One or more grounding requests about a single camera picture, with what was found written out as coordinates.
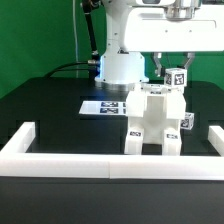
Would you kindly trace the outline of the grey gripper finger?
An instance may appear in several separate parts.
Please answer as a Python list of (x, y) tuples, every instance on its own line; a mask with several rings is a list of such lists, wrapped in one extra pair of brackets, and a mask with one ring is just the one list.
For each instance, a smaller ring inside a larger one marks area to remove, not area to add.
[(155, 74), (158, 77), (164, 77), (165, 76), (165, 67), (161, 64), (160, 59), (162, 58), (162, 54), (158, 52), (154, 52), (152, 54), (152, 60), (156, 67)]
[(194, 52), (186, 52), (184, 54), (184, 56), (185, 56), (185, 60), (183, 62), (182, 68), (188, 69), (190, 67), (190, 65), (192, 64), (192, 62), (194, 61), (195, 53)]

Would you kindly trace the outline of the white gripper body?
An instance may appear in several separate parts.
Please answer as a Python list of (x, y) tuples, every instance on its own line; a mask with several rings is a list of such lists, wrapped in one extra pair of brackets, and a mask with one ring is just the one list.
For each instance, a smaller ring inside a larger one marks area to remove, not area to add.
[(169, 18), (174, 0), (124, 0), (120, 47), (129, 52), (224, 51), (224, 5), (202, 4), (189, 19)]

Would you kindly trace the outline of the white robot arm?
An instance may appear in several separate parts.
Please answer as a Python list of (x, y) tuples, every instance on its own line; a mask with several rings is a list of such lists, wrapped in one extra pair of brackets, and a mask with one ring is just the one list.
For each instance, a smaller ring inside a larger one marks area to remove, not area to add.
[(106, 51), (98, 86), (111, 89), (146, 83), (144, 52), (224, 51), (224, 3), (213, 0), (102, 0)]

